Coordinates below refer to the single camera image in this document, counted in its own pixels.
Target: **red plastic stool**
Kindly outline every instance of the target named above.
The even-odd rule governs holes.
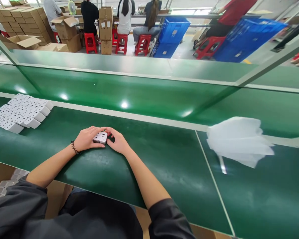
[[[198,54],[197,59],[200,60],[201,58],[208,56],[209,59],[217,52],[219,47],[223,44],[226,37],[208,37],[206,40],[199,46],[199,48],[194,52],[194,54]],[[209,42],[208,45],[202,48],[205,42]]]
[[[117,29],[112,29],[112,46],[116,46],[117,45]]]
[[[54,35],[55,41],[56,41],[57,43],[62,43],[62,42],[61,42],[61,39],[60,39],[60,37],[59,37],[59,34],[58,34],[57,32],[53,32],[53,35]]]
[[[135,46],[135,55],[137,56],[139,53],[144,53],[145,56],[147,56],[149,52],[149,43],[150,39],[152,38],[152,35],[140,35],[139,41],[137,42]]]
[[[126,55],[128,36],[129,35],[126,35],[126,34],[117,34],[117,45],[116,45],[115,54],[117,54],[119,51],[122,51],[122,52],[124,52],[124,55]]]
[[[95,54],[97,54],[94,34],[93,33],[84,33],[84,38],[85,38],[86,53],[88,54],[89,51],[94,51]]]

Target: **long black hair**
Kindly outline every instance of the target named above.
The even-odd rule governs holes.
[[[129,0],[123,0],[122,13],[124,17],[129,13]]]

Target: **fan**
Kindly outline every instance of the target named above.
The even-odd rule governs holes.
[[[74,4],[74,1],[69,0],[68,8],[69,8],[70,15],[76,15],[76,9],[75,9],[76,6]]]

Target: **jeans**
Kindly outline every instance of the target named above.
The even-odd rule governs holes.
[[[139,36],[142,35],[142,34],[152,35],[151,41],[153,41],[154,38],[159,34],[159,32],[160,32],[159,27],[152,27],[151,30],[149,30],[148,27],[134,28],[134,30],[133,30],[134,41],[138,42],[139,41]]]

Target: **stacked blue crates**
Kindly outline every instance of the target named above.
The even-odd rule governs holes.
[[[153,49],[153,56],[171,58],[179,43],[182,41],[190,21],[183,17],[166,17],[162,30]]]
[[[215,53],[217,61],[242,62],[287,25],[271,19],[242,19]]]

